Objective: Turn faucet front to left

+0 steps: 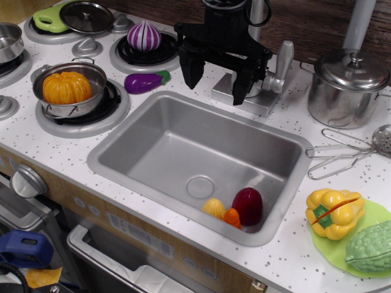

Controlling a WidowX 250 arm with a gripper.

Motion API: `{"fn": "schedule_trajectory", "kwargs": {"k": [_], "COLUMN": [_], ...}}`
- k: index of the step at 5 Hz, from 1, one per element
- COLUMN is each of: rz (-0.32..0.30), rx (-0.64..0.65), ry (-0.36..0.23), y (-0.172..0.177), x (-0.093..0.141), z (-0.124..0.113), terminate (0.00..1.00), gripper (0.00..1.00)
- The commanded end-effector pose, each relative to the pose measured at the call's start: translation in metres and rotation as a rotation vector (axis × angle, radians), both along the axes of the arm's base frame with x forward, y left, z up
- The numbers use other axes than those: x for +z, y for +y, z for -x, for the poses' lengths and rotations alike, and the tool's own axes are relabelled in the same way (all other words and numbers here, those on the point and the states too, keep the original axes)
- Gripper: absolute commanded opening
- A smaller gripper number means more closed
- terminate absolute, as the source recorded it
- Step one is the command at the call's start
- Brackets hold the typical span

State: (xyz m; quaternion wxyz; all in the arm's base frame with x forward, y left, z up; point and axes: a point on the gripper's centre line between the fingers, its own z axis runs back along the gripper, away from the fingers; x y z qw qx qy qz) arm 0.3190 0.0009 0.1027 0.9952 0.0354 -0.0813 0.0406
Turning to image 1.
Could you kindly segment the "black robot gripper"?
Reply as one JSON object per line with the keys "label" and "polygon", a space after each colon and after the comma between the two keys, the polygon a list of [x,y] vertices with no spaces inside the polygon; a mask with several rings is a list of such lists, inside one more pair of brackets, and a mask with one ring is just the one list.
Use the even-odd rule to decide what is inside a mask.
{"label": "black robot gripper", "polygon": [[[202,24],[177,23],[180,66],[186,85],[194,89],[203,76],[205,62],[233,70],[233,105],[242,105],[253,84],[265,77],[272,52],[248,31],[252,1],[203,1]],[[271,17],[269,11],[261,27]]]}

